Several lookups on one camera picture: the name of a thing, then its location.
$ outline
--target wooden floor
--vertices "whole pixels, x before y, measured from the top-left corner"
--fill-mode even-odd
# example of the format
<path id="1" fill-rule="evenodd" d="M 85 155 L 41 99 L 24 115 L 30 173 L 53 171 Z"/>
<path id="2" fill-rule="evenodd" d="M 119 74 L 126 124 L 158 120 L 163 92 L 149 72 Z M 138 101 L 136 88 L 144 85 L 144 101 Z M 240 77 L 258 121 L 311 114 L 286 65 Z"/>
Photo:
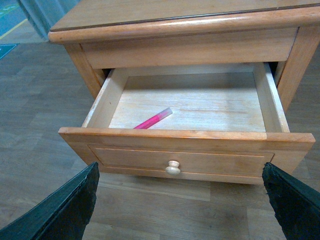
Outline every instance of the wooden floor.
<path id="1" fill-rule="evenodd" d="M 292 132 L 317 143 L 294 176 L 320 190 L 320 49 L 287 113 Z M 81 126 L 92 103 L 66 51 L 20 44 L 0 60 L 0 228 L 86 165 L 58 135 Z M 100 176 L 84 240 L 285 239 L 266 190 L 128 175 Z"/>

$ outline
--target marker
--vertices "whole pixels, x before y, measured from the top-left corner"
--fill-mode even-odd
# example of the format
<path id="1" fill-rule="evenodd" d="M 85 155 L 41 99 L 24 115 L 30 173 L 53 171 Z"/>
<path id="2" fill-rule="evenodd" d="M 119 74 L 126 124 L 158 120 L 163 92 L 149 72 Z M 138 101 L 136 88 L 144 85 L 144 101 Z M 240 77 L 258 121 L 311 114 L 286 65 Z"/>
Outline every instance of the marker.
<path id="1" fill-rule="evenodd" d="M 157 115 L 154 115 L 153 117 L 149 118 L 148 120 L 144 121 L 143 123 L 136 126 L 134 129 L 148 129 L 151 126 L 155 125 L 157 122 L 161 121 L 162 119 L 168 117 L 172 114 L 172 111 L 170 107 L 163 110 L 162 112 L 159 112 Z"/>

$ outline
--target drawer knob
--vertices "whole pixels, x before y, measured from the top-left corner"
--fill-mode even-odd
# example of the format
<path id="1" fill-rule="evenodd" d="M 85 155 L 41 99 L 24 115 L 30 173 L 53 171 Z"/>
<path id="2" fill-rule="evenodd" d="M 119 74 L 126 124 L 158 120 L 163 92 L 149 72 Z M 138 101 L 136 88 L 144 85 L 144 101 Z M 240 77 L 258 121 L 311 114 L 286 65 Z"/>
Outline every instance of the drawer knob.
<path id="1" fill-rule="evenodd" d="M 169 166 L 165 168 L 167 174 L 178 175 L 181 171 L 178 168 L 180 163 L 178 161 L 169 161 Z"/>

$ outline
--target glass top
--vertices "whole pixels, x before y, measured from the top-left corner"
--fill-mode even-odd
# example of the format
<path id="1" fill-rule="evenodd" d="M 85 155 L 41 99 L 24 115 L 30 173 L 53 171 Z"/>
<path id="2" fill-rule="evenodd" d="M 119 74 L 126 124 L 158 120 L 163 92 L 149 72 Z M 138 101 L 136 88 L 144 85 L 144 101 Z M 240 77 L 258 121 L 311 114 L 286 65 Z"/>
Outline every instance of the glass top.
<path id="1" fill-rule="evenodd" d="M 52 32 L 320 6 L 320 0 L 82 0 Z"/>

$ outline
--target floor plank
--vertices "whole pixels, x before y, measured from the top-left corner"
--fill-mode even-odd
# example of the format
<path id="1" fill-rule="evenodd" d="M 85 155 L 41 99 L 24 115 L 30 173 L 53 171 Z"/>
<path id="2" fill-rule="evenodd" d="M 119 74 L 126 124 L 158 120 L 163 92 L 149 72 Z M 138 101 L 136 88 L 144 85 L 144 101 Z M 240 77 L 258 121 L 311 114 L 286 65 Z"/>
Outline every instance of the floor plank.
<path id="1" fill-rule="evenodd" d="M 28 43 L 43 43 L 45 42 L 37 32 L 34 27 L 28 22 L 24 22 L 21 27 L 16 28 L 6 37 L 0 39 L 0 44 L 28 44 Z"/>
<path id="2" fill-rule="evenodd" d="M 241 206 L 98 187 L 96 209 L 92 221 L 116 227 L 188 240 L 248 239 Z"/>
<path id="3" fill-rule="evenodd" d="M 160 235 L 91 221 L 85 228 L 82 240 L 103 239 L 160 240 Z"/>
<path id="4" fill-rule="evenodd" d="M 272 210 L 267 190 L 263 185 L 236 184 L 225 182 L 211 183 L 211 202 Z"/>
<path id="5" fill-rule="evenodd" d="M 14 206 L 0 204 L 0 229 L 8 225 L 15 211 Z"/>
<path id="6" fill-rule="evenodd" d="M 274 211 L 248 208 L 250 240 L 286 240 Z"/>
<path id="7" fill-rule="evenodd" d="M 41 177 L 0 173 L 0 183 L 2 204 L 31 209 L 61 187 L 65 181 L 58 178 L 51 180 Z"/>
<path id="8" fill-rule="evenodd" d="M 161 235 L 160 240 L 186 240 L 186 239 L 180 238 L 180 237 L 175 237 L 175 236 Z"/>

